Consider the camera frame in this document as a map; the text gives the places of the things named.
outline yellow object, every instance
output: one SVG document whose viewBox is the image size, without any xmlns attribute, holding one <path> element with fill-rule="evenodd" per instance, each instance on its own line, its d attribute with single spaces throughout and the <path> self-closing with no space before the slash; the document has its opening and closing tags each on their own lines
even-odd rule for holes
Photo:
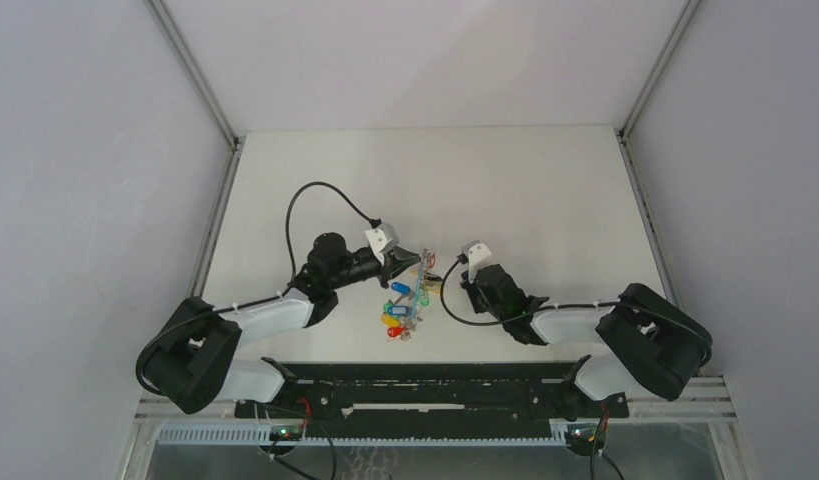
<svg viewBox="0 0 819 480">
<path fill-rule="evenodd" d="M 387 313 L 383 313 L 383 316 L 380 317 L 380 320 L 382 320 L 382 322 L 384 324 L 386 324 L 387 326 L 389 326 L 389 327 L 399 327 L 399 326 L 401 326 L 400 325 L 400 320 L 392 317 L 391 315 L 389 315 Z"/>
</svg>

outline blue object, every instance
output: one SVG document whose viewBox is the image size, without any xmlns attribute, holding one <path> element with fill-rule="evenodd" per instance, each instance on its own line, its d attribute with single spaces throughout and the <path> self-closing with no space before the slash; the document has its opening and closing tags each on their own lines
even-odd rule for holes
<svg viewBox="0 0 819 480">
<path fill-rule="evenodd" d="M 412 289 L 409 288 L 409 285 L 404 285 L 400 282 L 391 282 L 391 289 L 401 295 L 409 295 L 412 293 Z"/>
<path fill-rule="evenodd" d="M 406 305 L 392 305 L 388 307 L 388 314 L 392 317 L 405 317 L 412 312 L 412 309 Z"/>
</svg>

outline black wire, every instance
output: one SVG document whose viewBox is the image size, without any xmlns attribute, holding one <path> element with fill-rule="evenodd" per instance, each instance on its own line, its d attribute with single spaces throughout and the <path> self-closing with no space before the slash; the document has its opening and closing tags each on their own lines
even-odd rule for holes
<svg viewBox="0 0 819 480">
<path fill-rule="evenodd" d="M 285 213 L 285 243 L 288 246 L 288 257 L 291 260 L 291 280 L 289 281 L 289 285 L 287 285 L 285 287 L 285 290 L 283 290 L 283 292 L 280 295 L 274 295 L 273 297 L 262 298 L 262 299 L 259 299 L 259 300 L 253 300 L 252 302 L 242 303 L 242 304 L 238 305 L 237 308 L 244 309 L 244 308 L 255 307 L 255 306 L 261 305 L 263 303 L 273 302 L 274 300 L 278 300 L 281 296 L 284 296 L 286 293 L 288 293 L 289 290 L 291 290 L 290 283 L 294 281 L 294 277 L 297 275 L 297 265 L 296 265 L 296 263 L 294 261 L 294 251 L 291 249 L 291 230 L 289 228 L 289 226 L 291 224 L 291 210 L 294 207 L 294 202 L 297 201 L 297 197 L 299 197 L 300 194 L 303 193 L 304 190 L 306 190 L 307 188 L 310 188 L 310 187 L 318 187 L 318 186 L 319 187 L 327 187 L 329 189 L 332 189 L 335 193 L 339 194 L 341 196 L 341 198 L 343 198 L 344 201 L 347 202 L 348 205 L 350 205 L 350 208 L 352 208 L 356 213 L 358 213 L 359 216 L 361 216 L 362 218 L 364 218 L 365 220 L 368 221 L 368 223 L 371 225 L 371 228 L 374 228 L 374 227 L 376 227 L 377 225 L 380 224 L 379 220 L 373 220 L 369 216 L 362 213 L 362 211 L 359 210 L 359 207 L 357 207 L 353 202 L 351 202 L 350 199 L 347 198 L 347 195 L 345 195 L 344 192 L 339 190 L 338 187 L 336 187 L 334 185 L 331 185 L 331 184 L 329 184 L 327 182 L 320 182 L 320 181 L 319 182 L 309 182 L 306 185 L 303 185 L 302 187 L 300 187 L 299 190 L 297 190 L 297 192 L 294 194 L 294 196 L 291 197 L 291 201 L 288 203 L 288 210 Z M 171 332 L 175 331 L 176 329 L 182 327 L 183 325 L 189 324 L 191 322 L 196 322 L 197 320 L 202 320 L 202 319 L 204 319 L 204 318 L 206 318 L 206 317 L 208 317 L 208 316 L 210 316 L 212 314 L 220 315 L 220 314 L 223 314 L 223 313 L 232 312 L 234 310 L 235 310 L 234 307 L 228 307 L 228 308 L 221 308 L 221 309 L 210 311 L 210 312 L 204 312 L 204 313 L 195 315 L 194 317 L 191 317 L 188 320 L 180 322 L 179 324 L 174 325 L 171 328 L 163 330 L 161 333 L 159 333 L 158 335 L 153 337 L 152 340 L 147 342 L 147 345 L 145 345 L 144 349 L 141 350 L 141 354 L 138 355 L 138 361 L 135 362 L 135 379 L 138 380 L 138 383 L 144 388 L 144 390 L 147 390 L 148 392 L 156 394 L 156 395 L 164 396 L 164 394 L 158 388 L 156 388 L 156 387 L 150 385 L 149 383 L 147 383 L 147 380 L 144 378 L 144 371 L 143 371 L 144 365 L 143 365 L 142 360 L 143 360 L 144 356 L 148 353 L 150 348 L 153 346 L 153 344 L 156 343 L 157 341 L 161 340 L 162 338 L 164 338 L 166 335 L 169 335 Z"/>
<path fill-rule="evenodd" d="M 630 308 L 630 309 L 633 309 L 633 310 L 638 310 L 639 312 L 646 313 L 648 315 L 652 315 L 652 316 L 654 316 L 656 318 L 659 318 L 661 320 L 664 320 L 665 322 L 670 323 L 671 325 L 674 325 L 675 327 L 677 327 L 677 328 L 679 328 L 681 330 L 685 330 L 687 333 L 697 337 L 698 340 L 700 340 L 701 346 L 704 348 L 704 358 L 703 358 L 703 361 L 701 361 L 701 365 L 706 365 L 706 363 L 709 362 L 709 359 L 712 358 L 712 347 L 709 346 L 709 340 L 703 338 L 703 336 L 700 333 L 694 331 L 688 325 L 686 325 L 684 323 L 681 323 L 681 322 L 679 322 L 679 321 L 677 321 L 677 320 L 675 320 L 673 318 L 667 317 L 667 316 L 665 316 L 665 315 L 663 315 L 661 313 L 654 312 L 653 310 L 649 310 L 647 308 L 642 308 L 642 307 L 640 307 L 638 305 L 633 305 L 633 304 L 624 303 L 624 302 L 600 302 L 600 303 L 597 303 L 597 304 L 594 304 L 594 303 L 563 303 L 563 304 L 559 304 L 559 305 L 545 305 L 545 306 L 539 307 L 539 308 L 537 308 L 537 309 L 535 309 L 533 311 L 524 312 L 521 315 L 516 315 L 516 316 L 514 316 L 512 318 L 505 318 L 503 320 L 496 320 L 496 321 L 493 321 L 493 322 L 472 322 L 470 320 L 465 320 L 464 318 L 459 318 L 452 311 L 450 311 L 450 309 L 447 307 L 447 303 L 444 300 L 444 286 L 447 283 L 447 278 L 450 277 L 450 274 L 453 272 L 453 269 L 455 269 L 456 266 L 459 265 L 459 263 L 460 263 L 460 261 L 457 259 L 455 262 L 453 262 L 453 265 L 451 265 L 450 268 L 447 270 L 447 273 L 444 274 L 444 278 L 441 281 L 441 291 L 439 292 L 439 298 L 441 298 L 441 306 L 444 307 L 444 311 L 447 312 L 448 315 L 450 315 L 450 318 L 456 320 L 459 323 L 464 323 L 465 325 L 471 325 L 473 327 L 491 327 L 491 326 L 495 326 L 495 325 L 503 325 L 504 323 L 514 322 L 516 320 L 521 320 L 522 318 L 530 318 L 533 315 L 535 315 L 536 313 L 546 312 L 546 311 L 550 311 L 550 310 L 566 310 L 566 309 L 572 309 L 572 308 L 595 308 L 595 307 L 598 307 L 598 308 L 623 307 L 623 308 Z"/>
<path fill-rule="evenodd" d="M 609 466 L 612 467 L 615 470 L 615 473 L 618 474 L 618 478 L 620 478 L 621 480 L 624 480 L 624 474 L 621 473 L 621 469 L 618 468 L 618 465 L 616 465 L 615 462 L 613 462 L 612 459 L 609 458 L 605 453 L 601 454 L 601 457 L 603 457 L 603 459 L 606 460 L 606 463 L 608 463 Z"/>
<path fill-rule="evenodd" d="M 273 409 L 280 410 L 280 411 L 283 411 L 283 412 L 286 412 L 286 413 L 290 413 L 292 415 L 297 415 L 297 416 L 299 416 L 301 418 L 304 418 L 304 419 L 308 420 L 311 423 L 314 423 L 322 432 L 324 432 L 324 436 L 326 437 L 327 443 L 329 443 L 329 446 L 330 446 L 330 455 L 332 455 L 332 474 L 330 475 L 329 480 L 335 480 L 335 474 L 338 471 L 338 453 L 335 450 L 335 443 L 333 443 L 332 437 L 330 437 L 329 433 L 327 433 L 327 429 L 324 428 L 324 426 L 321 425 L 320 422 L 318 422 L 317 420 L 315 420 L 311 416 L 306 415 L 305 413 L 295 412 L 294 410 L 289 410 L 289 409 L 283 408 L 283 407 L 276 407 L 274 405 L 267 405 L 267 404 L 264 404 L 264 403 L 260 404 L 260 405 L 262 405 L 265 408 L 265 414 L 267 414 L 267 410 L 269 408 L 273 408 Z M 277 444 L 277 441 L 274 441 L 274 443 L 271 444 L 270 448 L 268 448 L 268 454 L 271 453 L 271 450 L 274 448 L 274 446 L 276 446 L 276 444 Z M 304 478 L 308 478 L 309 480 L 319 480 L 317 477 L 313 477 L 312 475 L 309 475 L 308 473 L 303 472 L 302 470 L 300 470 L 297 467 L 289 464 L 285 460 L 280 459 L 277 456 L 273 456 L 272 460 L 277 462 L 278 464 L 282 465 L 283 467 L 291 470 L 292 472 L 304 477 Z"/>
<path fill-rule="evenodd" d="M 606 407 L 606 410 L 603 411 L 603 415 L 600 417 L 600 421 L 597 422 L 597 429 L 595 429 L 595 436 L 594 441 L 592 442 L 592 451 L 589 454 L 589 478 L 591 480 L 595 479 L 594 476 L 594 457 L 597 455 L 597 440 L 598 435 L 600 435 L 603 426 L 606 424 L 606 420 L 609 418 L 609 406 Z"/>
</svg>

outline white wall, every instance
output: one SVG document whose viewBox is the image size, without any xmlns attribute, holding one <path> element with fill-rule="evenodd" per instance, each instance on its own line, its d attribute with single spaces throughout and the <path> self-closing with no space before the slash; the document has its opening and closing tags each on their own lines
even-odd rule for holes
<svg viewBox="0 0 819 480">
<path fill-rule="evenodd" d="M 684 0 L 169 0 L 239 133 L 620 127 Z"/>
<path fill-rule="evenodd" d="M 765 478 L 819 478 L 819 0 L 708 2 L 634 138 Z"/>
<path fill-rule="evenodd" d="M 142 2 L 0 1 L 0 479 L 106 479 L 226 147 Z"/>
</svg>

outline gray wall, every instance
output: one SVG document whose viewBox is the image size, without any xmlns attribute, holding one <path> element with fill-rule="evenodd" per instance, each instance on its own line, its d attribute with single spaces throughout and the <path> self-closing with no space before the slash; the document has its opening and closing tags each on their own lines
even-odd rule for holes
<svg viewBox="0 0 819 480">
<path fill-rule="evenodd" d="M 114 475 L 226 147 L 138 0 L 0 0 L 0 479 Z"/>
<path fill-rule="evenodd" d="M 633 149 L 764 477 L 819 478 L 819 0 L 707 2 Z"/>
</svg>

